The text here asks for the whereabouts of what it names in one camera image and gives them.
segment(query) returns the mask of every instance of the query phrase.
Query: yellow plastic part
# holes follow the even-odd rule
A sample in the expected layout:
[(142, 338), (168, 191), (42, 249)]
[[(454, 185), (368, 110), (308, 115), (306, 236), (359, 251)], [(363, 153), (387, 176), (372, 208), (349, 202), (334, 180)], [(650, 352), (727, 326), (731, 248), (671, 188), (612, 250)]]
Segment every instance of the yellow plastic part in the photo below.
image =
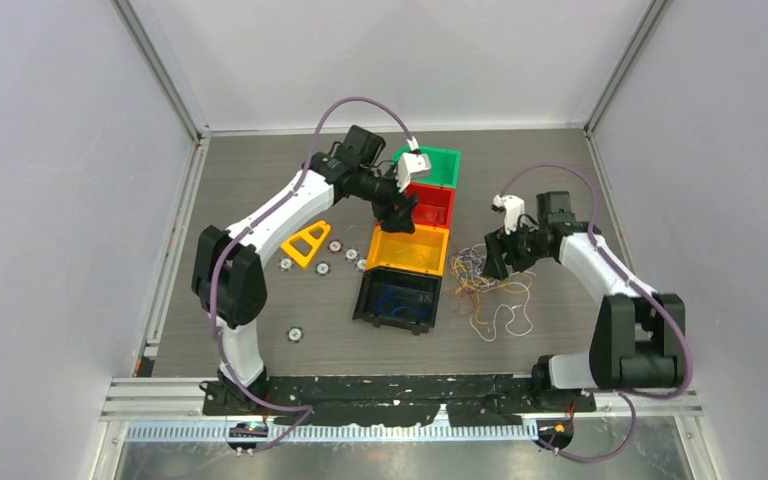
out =
[(442, 276), (446, 269), (449, 230), (417, 225), (416, 232), (386, 233), (375, 227), (366, 270), (389, 267), (425, 275)]
[[(313, 225), (299, 230), (298, 232), (290, 235), (284, 243), (281, 244), (281, 250), (289, 255), (296, 263), (302, 268), (307, 268), (313, 262), (313, 257), (316, 256), (316, 252), (325, 245), (325, 239), (328, 234), (331, 233), (331, 225), (325, 223), (325, 220), (320, 220)], [(297, 241), (303, 241), (310, 245), (310, 251), (307, 255), (302, 254), (293, 243)]]

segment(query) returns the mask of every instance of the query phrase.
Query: green bin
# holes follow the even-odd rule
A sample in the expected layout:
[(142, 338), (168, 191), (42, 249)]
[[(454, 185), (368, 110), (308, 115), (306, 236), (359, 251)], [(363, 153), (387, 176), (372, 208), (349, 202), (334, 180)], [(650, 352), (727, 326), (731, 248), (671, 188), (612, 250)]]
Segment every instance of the green bin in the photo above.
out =
[[(431, 159), (431, 175), (417, 179), (416, 183), (449, 188), (458, 186), (458, 170), (461, 167), (461, 152), (425, 146), (420, 146), (419, 149)], [(393, 155), (393, 163), (399, 161), (399, 157), (409, 150), (410, 147), (407, 145), (402, 147), (401, 150)]]

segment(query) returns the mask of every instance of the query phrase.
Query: red plastic bin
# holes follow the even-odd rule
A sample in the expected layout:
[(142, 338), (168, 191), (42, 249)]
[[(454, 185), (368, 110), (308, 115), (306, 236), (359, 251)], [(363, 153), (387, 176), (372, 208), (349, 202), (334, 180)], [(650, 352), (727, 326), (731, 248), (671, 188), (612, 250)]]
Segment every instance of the red plastic bin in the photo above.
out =
[(453, 188), (411, 183), (405, 194), (419, 197), (419, 205), (413, 211), (413, 223), (451, 229), (452, 212), (455, 209)]

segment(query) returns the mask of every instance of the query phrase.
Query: black bin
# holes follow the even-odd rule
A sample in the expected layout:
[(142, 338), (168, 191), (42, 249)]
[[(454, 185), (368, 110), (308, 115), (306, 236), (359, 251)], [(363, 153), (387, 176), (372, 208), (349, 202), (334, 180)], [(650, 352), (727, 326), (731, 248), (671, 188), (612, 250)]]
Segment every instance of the black bin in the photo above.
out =
[(352, 319), (428, 333), (437, 320), (443, 278), (388, 267), (363, 273)]

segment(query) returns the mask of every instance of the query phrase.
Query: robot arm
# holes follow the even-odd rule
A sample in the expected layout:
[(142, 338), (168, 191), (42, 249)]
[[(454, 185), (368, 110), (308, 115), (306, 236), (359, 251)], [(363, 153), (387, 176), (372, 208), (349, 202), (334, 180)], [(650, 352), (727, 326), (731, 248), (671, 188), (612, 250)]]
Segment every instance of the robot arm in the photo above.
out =
[[(600, 304), (588, 351), (546, 355), (534, 366), (532, 377), (541, 388), (668, 388), (682, 382), (685, 358), (678, 338), (597, 246), (619, 266), (625, 278), (633, 279), (664, 307), (682, 332), (684, 303), (677, 295), (658, 293), (638, 281), (595, 228), (594, 246), (587, 233), (588, 223), (577, 221), (572, 212), (568, 192), (537, 195), (537, 222), (525, 214), (525, 202), (513, 195), (497, 196), (492, 208), (505, 214), (505, 225), (484, 237), (486, 277), (502, 280), (508, 277), (508, 267), (521, 272), (539, 259), (551, 257), (573, 272)], [(637, 325), (648, 332), (648, 340), (636, 339)]]
[[(202, 308), (209, 311), (210, 281), (220, 252), (243, 230), (251, 229), (245, 245), (236, 245), (225, 260), (217, 286), (216, 328), (221, 330), (222, 351), (227, 357), (227, 363), (220, 364), (223, 381), (232, 383), (229, 367), (246, 387), (265, 380), (257, 345), (257, 315), (267, 298), (263, 265), (287, 237), (348, 196), (370, 201), (383, 230), (414, 232), (411, 215), (418, 200), (403, 192), (412, 178), (430, 174), (431, 163), (415, 148), (382, 174), (372, 162), (384, 146), (378, 135), (352, 126), (336, 151), (313, 156), (299, 187), (301, 170), (252, 215), (225, 230), (209, 226), (201, 233), (191, 286)], [(255, 224), (258, 218), (264, 219)]]

